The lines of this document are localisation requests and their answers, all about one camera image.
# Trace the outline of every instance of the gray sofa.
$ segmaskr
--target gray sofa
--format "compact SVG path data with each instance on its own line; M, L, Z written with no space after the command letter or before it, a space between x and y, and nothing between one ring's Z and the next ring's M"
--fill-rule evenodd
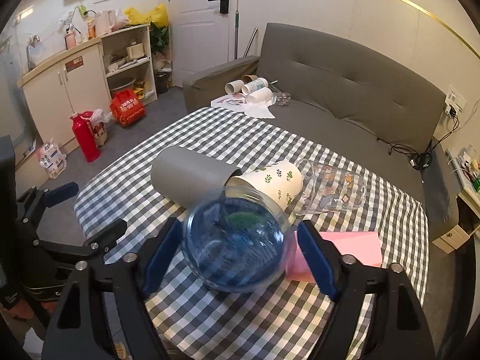
M441 145L428 168L415 170L404 144L423 152L432 140L445 95L423 77L358 43L323 32L268 23L260 57L249 56L190 76L183 83L188 112L225 94L244 74L278 80L288 106L272 106L267 123L301 135L369 169L422 203L429 239L458 223L456 195Z

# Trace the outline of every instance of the faucet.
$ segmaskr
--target faucet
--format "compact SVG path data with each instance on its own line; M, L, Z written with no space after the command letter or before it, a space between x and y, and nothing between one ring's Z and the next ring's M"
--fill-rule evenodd
M28 71L32 71L33 69L35 69L35 64L32 61L30 61L29 48L30 48L30 46L35 47L38 42L40 42L40 38L38 37L38 35L34 35L28 40L28 44L27 44Z

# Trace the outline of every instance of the metal screw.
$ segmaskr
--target metal screw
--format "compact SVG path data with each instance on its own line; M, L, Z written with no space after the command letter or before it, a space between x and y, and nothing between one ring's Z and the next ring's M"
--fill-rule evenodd
M357 259L351 254L345 254L344 256L342 256L342 261L345 264L348 264L349 266L351 266L357 262Z
M132 263L137 259L137 255L135 253L127 253L122 257L122 260L126 263Z
M403 272L403 267L397 262L394 262L393 264L391 264L390 269L397 274Z
M85 268L87 268L88 263L86 261L78 261L78 263L75 264L75 269L78 271L83 271Z

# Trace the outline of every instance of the black and white gingham cloth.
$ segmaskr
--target black and white gingham cloth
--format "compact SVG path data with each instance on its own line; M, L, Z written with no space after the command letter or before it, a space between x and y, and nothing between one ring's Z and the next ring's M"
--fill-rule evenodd
M367 189L362 208L305 218L322 231L376 231L382 241L383 266L402 264L423 302L428 233L419 202L320 144L222 108L202 108L165 128L102 171L81 192L75 212L87 237L117 218L128 223L126 234L106 256L107 263L140 249L169 216L185 217L182 207L150 183L152 160L171 145L236 164L244 172L304 157L362 175ZM349 359L357 358L362 348L371 300L370 295L365 298ZM332 309L317 286L282 278L252 294L211 290L196 278L180 251L160 291L145 305L159 333L196 360L304 359Z

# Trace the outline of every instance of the yellow package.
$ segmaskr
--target yellow package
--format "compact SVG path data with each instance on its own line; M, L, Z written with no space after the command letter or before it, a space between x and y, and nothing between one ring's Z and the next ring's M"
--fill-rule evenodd
M169 26L169 15L167 14L167 7L165 7L165 4L157 5L147 13L140 13L135 8L128 8L125 11L125 14L133 25L147 24L152 21L157 27Z

